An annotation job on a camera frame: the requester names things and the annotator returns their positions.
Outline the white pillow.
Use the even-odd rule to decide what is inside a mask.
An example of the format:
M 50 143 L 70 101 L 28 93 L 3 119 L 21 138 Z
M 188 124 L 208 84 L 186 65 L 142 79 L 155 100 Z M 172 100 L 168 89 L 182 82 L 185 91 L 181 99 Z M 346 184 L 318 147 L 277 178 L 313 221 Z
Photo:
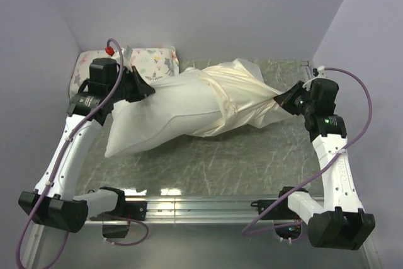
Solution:
M 148 151 L 219 120 L 214 90 L 201 75 L 188 69 L 154 82 L 156 92 L 142 101 L 115 103 L 105 157 Z

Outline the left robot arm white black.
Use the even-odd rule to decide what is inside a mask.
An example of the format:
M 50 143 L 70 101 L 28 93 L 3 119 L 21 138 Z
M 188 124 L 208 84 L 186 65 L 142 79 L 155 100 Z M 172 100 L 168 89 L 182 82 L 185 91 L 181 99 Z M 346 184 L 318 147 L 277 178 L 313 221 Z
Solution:
M 113 220 L 125 216 L 122 190 L 102 187 L 77 196 L 76 185 L 89 147 L 114 104 L 141 101 L 154 92 L 133 65 L 112 58 L 92 61 L 89 77 L 70 100 L 64 132 L 46 172 L 32 192 L 22 192 L 18 199 L 30 221 L 77 233 L 88 218 L 104 212 Z

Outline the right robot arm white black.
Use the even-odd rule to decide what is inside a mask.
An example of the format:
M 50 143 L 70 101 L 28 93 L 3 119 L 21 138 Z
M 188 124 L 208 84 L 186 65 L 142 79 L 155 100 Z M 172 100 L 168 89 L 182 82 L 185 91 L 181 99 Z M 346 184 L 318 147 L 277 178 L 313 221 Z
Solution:
M 277 203 L 284 218 L 297 214 L 308 227 L 308 239 L 316 248 L 358 250 L 375 228 L 375 217 L 365 212 L 348 159 L 345 122 L 335 114 L 339 86 L 319 78 L 309 88 L 299 81 L 275 97 L 281 108 L 305 119 L 305 129 L 321 169 L 324 201 L 316 202 L 303 188 L 291 189 Z

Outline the cream pillowcase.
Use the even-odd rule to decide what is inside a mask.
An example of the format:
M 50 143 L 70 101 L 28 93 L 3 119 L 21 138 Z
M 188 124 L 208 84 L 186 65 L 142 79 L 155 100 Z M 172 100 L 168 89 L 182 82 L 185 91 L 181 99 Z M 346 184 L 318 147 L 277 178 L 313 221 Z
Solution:
M 185 69 L 213 91 L 220 116 L 190 133 L 213 137 L 244 125 L 261 129 L 292 117 L 276 101 L 281 92 L 264 83 L 260 67 L 244 59 L 224 62 L 202 70 Z

